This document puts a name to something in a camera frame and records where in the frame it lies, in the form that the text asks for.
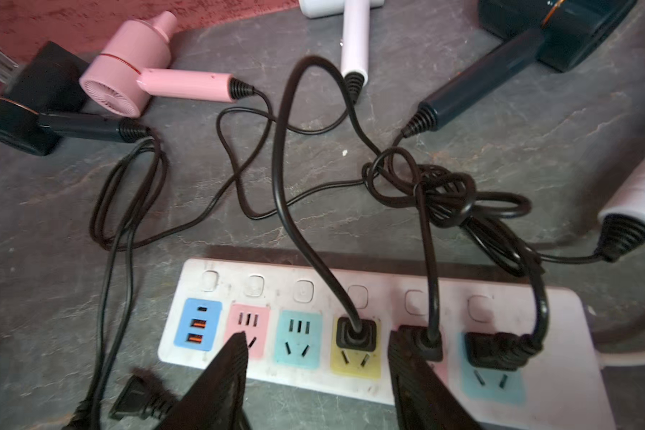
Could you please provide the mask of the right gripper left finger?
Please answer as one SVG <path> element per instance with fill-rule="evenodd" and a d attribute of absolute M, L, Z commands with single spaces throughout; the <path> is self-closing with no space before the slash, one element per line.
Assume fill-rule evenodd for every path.
<path fill-rule="evenodd" d="M 233 334 L 186 395 L 157 425 L 159 429 L 247 429 L 243 410 L 248 347 L 243 331 Z"/>

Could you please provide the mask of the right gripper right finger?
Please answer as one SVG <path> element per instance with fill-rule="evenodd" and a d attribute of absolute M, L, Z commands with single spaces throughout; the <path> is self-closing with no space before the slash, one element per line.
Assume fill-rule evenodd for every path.
<path fill-rule="evenodd" d="M 388 362 L 400 429 L 480 429 L 422 358 L 397 331 L 389 337 Z"/>

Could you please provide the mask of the white power strip coloured sockets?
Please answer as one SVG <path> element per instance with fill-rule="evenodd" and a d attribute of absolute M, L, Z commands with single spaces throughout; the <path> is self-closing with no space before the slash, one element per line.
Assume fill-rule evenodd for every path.
<path fill-rule="evenodd" d="M 190 259 L 159 344 L 166 363 L 206 368 L 234 333 L 245 333 L 250 378 L 363 401 L 392 404 L 389 337 L 428 320 L 426 281 L 417 276 L 338 270 L 361 317 L 376 323 L 371 351 L 336 342 L 343 307 L 307 267 Z M 477 421 L 512 429 L 612 429 L 606 388 L 582 302 L 550 288 L 543 351 L 517 371 L 473 367 L 467 333 L 532 330 L 529 287 L 442 279 L 443 354 L 432 369 Z"/>

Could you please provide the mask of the white round hair dryer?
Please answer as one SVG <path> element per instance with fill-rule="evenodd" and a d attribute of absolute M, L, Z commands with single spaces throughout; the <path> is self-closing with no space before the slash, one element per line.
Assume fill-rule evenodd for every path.
<path fill-rule="evenodd" d="M 645 245 L 645 158 L 598 215 L 601 233 L 596 254 L 614 263 Z"/>

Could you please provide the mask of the dark green hair dryer back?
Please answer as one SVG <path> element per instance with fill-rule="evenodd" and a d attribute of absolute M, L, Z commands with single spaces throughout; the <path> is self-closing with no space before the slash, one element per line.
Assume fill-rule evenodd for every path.
<path fill-rule="evenodd" d="M 526 67 L 578 66 L 619 26 L 634 1 L 479 1 L 478 22 L 503 43 L 419 103 L 405 138 L 437 131 Z"/>

